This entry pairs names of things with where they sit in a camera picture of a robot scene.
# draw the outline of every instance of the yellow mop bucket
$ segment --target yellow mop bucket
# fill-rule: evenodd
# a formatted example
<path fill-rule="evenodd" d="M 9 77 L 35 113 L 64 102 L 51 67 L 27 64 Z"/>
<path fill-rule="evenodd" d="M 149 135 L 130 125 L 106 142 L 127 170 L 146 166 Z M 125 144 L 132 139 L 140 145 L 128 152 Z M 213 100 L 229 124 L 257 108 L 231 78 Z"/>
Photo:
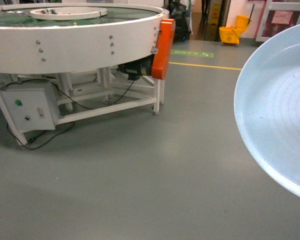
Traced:
<path fill-rule="evenodd" d="M 235 27 L 219 27 L 219 35 L 222 43 L 236 44 L 240 43 L 240 36 L 247 31 L 255 5 L 252 5 L 250 17 L 238 15 L 235 21 Z"/>
<path fill-rule="evenodd" d="M 235 21 L 235 28 L 236 29 L 242 29 L 242 32 L 244 33 L 247 31 L 250 24 L 250 18 L 248 16 L 238 15 L 236 16 Z"/>
<path fill-rule="evenodd" d="M 239 44 L 242 28 L 234 28 L 233 26 L 219 28 L 221 42 L 226 44 Z"/>

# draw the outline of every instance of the mop handle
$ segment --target mop handle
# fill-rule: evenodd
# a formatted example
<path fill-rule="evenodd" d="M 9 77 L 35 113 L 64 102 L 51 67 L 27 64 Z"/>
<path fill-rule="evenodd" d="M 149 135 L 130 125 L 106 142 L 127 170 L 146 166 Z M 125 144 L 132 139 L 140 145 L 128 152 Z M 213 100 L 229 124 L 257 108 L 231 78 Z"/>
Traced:
<path fill-rule="evenodd" d="M 255 8 L 255 4 L 252 5 L 252 9 L 251 9 L 251 13 L 250 13 L 250 17 L 249 17 L 248 24 L 250 24 L 251 16 L 252 16 L 252 13 L 253 13 L 253 11 L 254 11 L 254 8 Z"/>

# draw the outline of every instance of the black electric cable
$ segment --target black electric cable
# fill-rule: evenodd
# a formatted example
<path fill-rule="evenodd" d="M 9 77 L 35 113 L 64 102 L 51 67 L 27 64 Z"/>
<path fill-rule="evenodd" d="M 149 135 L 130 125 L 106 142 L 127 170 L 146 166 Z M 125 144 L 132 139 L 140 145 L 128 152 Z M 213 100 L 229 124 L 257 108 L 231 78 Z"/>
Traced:
<path fill-rule="evenodd" d="M 8 87 L 8 86 L 10 86 L 10 85 L 22 85 L 22 84 L 24 84 L 24 83 L 26 83 L 26 82 L 30 82 L 30 81 L 49 81 L 49 80 L 47 80 L 47 79 L 42 79 L 42 78 L 34 78 L 34 79 L 24 80 L 24 81 L 22 81 L 22 82 L 12 81 L 12 82 L 6 84 L 5 86 Z M 76 105 L 78 105 L 78 106 L 80 106 L 80 107 L 82 107 L 82 108 L 84 108 L 84 109 L 87 109 L 87 110 L 94 110 L 94 108 L 90 108 L 90 107 L 86 107 L 86 106 L 81 105 L 81 104 L 78 103 L 77 101 L 73 100 L 70 96 L 68 96 L 65 92 L 63 92 L 62 90 L 60 90 L 60 88 L 58 87 L 57 84 L 55 84 L 55 83 L 53 83 L 53 82 L 51 82 L 51 81 L 49 81 L 49 82 L 57 89 L 57 91 L 59 91 L 60 93 L 62 93 L 63 95 L 65 95 L 65 96 L 66 96 L 68 99 L 70 99 L 74 104 L 76 104 Z M 114 102 L 110 103 L 109 105 L 107 105 L 107 107 L 108 107 L 108 106 L 112 106 L 112 105 L 116 104 L 117 102 L 119 102 L 119 101 L 127 94 L 127 92 L 128 92 L 129 89 L 132 87 L 132 85 L 134 84 L 134 82 L 135 82 L 135 81 L 133 80 L 132 83 L 130 84 L 130 86 L 129 86 L 129 87 L 127 88 L 127 90 L 124 92 L 124 94 L 121 95 L 116 101 L 114 101 Z"/>
<path fill-rule="evenodd" d="M 42 75 L 44 79 L 56 79 L 54 76 Z"/>
<path fill-rule="evenodd" d="M 111 103 L 110 104 L 110 106 L 112 106 L 112 105 L 114 105 L 114 104 L 116 104 L 117 102 L 119 102 L 119 100 L 120 99 L 122 99 L 125 95 L 126 95 L 126 93 L 129 91 L 129 89 L 131 88 L 131 86 L 134 84 L 134 80 L 132 81 L 132 83 L 130 84 L 130 86 L 127 88 L 127 90 L 124 92 L 124 94 L 121 96 L 121 97 L 119 97 L 119 99 L 117 99 L 117 100 L 115 100 L 113 103 Z"/>
<path fill-rule="evenodd" d="M 39 137 L 41 137 L 41 136 L 42 136 L 43 134 L 45 134 L 46 132 L 47 132 L 47 130 L 42 131 L 39 135 L 30 138 L 30 139 L 28 140 L 28 142 L 31 143 L 31 144 L 34 143 Z"/>
<path fill-rule="evenodd" d="M 70 124 L 71 124 L 71 126 L 70 127 L 68 127 L 66 130 L 64 130 L 64 131 L 62 131 L 62 132 L 59 132 L 58 134 L 56 134 L 56 135 L 54 135 L 53 137 L 51 137 L 48 141 L 46 141 L 45 143 L 43 143 L 43 144 L 41 144 L 40 146 L 37 146 L 37 147 L 34 147 L 34 148 L 30 148 L 30 147 L 28 147 L 28 146 L 26 146 L 26 145 L 24 145 L 20 140 L 19 140 L 19 138 L 17 138 L 11 131 L 10 131 L 10 129 L 9 129 L 9 124 L 7 123 L 6 124 L 6 129 L 7 129 L 7 131 L 9 132 L 9 134 L 11 134 L 25 149 L 27 149 L 27 150 L 37 150 L 37 149 L 39 149 L 39 148 L 42 148 L 44 145 L 46 145 L 46 144 L 48 144 L 52 139 L 54 139 L 55 137 L 57 137 L 57 136 L 59 136 L 59 135 L 61 135 L 61 134 L 64 134 L 64 133 L 66 133 L 66 132 L 68 132 L 70 129 L 72 129 L 74 126 L 75 126 L 75 122 L 74 121 L 72 121 L 72 122 L 69 122 Z"/>
<path fill-rule="evenodd" d="M 12 82 L 9 82 L 8 84 L 6 84 L 5 86 L 8 87 L 10 85 L 22 85 L 22 84 L 30 82 L 30 81 L 49 81 L 49 80 L 42 79 L 42 78 L 33 78 L 33 79 L 24 80 L 22 82 L 12 81 Z"/>
<path fill-rule="evenodd" d="M 60 92 L 62 93 L 63 95 L 65 95 L 68 99 L 70 99 L 74 104 L 77 104 L 78 106 L 84 108 L 84 109 L 88 109 L 88 110 L 93 110 L 94 108 L 90 108 L 90 107 L 86 107 L 86 106 L 83 106 L 81 105 L 80 103 L 76 102 L 75 100 L 73 100 L 70 96 L 68 96 L 67 94 L 65 94 L 63 91 L 60 90 L 60 88 L 58 87 L 57 84 L 51 82 L 52 85 Z"/>

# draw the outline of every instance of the yellow floor line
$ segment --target yellow floor line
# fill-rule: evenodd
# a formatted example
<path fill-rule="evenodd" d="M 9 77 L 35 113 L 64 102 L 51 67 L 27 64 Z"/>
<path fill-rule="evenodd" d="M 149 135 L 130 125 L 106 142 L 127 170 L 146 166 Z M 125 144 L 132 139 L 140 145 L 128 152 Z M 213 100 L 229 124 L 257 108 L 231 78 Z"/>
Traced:
<path fill-rule="evenodd" d="M 191 64 L 191 63 L 174 62 L 174 61 L 170 61 L 169 63 L 175 65 L 185 65 L 185 66 L 203 67 L 203 68 L 211 68 L 211 69 L 227 69 L 227 70 L 237 70 L 237 71 L 242 70 L 242 68 L 237 68 L 237 67 L 211 66 L 211 65 Z"/>

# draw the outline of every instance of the electrical control box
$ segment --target electrical control box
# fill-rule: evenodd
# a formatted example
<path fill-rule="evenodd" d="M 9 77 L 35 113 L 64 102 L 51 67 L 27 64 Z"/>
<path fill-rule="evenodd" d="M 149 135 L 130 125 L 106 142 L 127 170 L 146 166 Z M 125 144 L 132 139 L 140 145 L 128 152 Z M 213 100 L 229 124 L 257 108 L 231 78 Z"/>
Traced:
<path fill-rule="evenodd" d="M 20 131 L 56 128 L 59 108 L 53 85 L 49 81 L 11 84 L 1 93 L 12 120 Z"/>

